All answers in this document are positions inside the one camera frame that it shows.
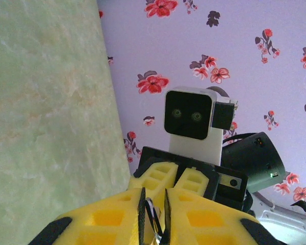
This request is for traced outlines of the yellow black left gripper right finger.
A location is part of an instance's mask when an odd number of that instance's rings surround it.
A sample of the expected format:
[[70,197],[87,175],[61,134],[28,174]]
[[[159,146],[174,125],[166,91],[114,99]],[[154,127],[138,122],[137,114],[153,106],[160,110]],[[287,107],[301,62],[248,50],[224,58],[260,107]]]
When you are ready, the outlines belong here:
[[252,215],[198,196],[165,190],[163,244],[281,244]]

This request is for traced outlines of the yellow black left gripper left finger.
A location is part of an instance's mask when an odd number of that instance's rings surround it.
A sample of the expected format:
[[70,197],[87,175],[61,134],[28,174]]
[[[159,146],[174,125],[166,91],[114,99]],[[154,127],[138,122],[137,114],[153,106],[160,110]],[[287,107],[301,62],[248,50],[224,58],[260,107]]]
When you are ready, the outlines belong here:
[[30,244],[144,244],[145,188],[66,212]]

